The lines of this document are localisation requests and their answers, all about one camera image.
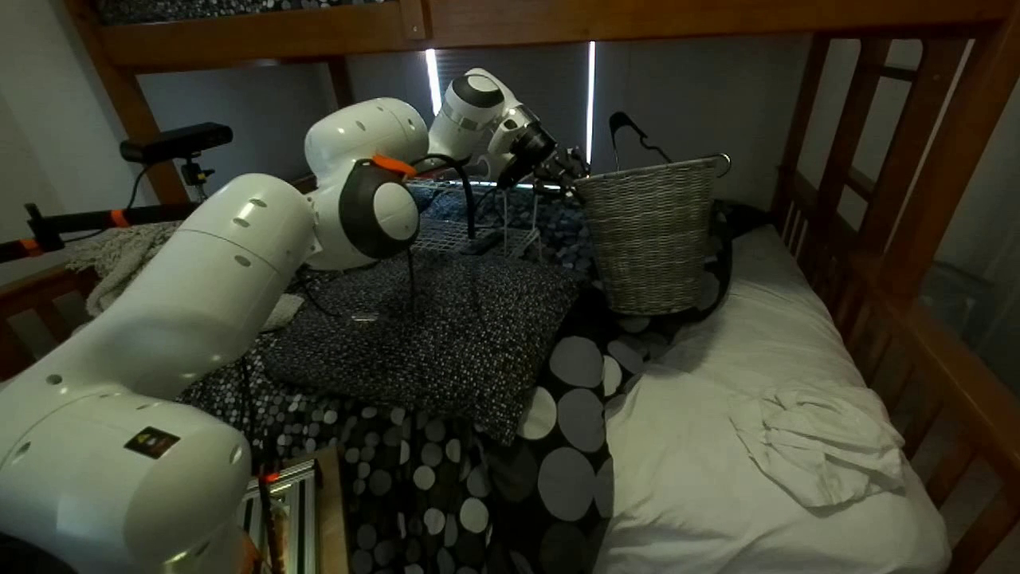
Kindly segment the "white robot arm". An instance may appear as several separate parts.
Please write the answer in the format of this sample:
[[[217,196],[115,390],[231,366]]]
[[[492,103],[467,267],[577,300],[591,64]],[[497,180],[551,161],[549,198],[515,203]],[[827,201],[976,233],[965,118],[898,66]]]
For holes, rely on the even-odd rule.
[[[4,383],[0,534],[77,574],[242,574],[251,446],[182,394],[246,355],[302,265],[404,252],[420,164],[478,158],[515,181],[551,151],[538,114],[472,66],[437,114],[377,95],[318,118],[313,193],[267,174],[225,181],[108,311]]]

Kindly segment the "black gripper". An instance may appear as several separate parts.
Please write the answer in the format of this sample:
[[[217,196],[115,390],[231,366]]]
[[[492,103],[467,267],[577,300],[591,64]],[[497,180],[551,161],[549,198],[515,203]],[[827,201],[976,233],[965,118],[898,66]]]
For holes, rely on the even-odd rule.
[[[502,123],[494,133],[492,161],[501,187],[515,187],[521,180],[573,185],[586,174],[579,151],[561,146],[538,123]]]

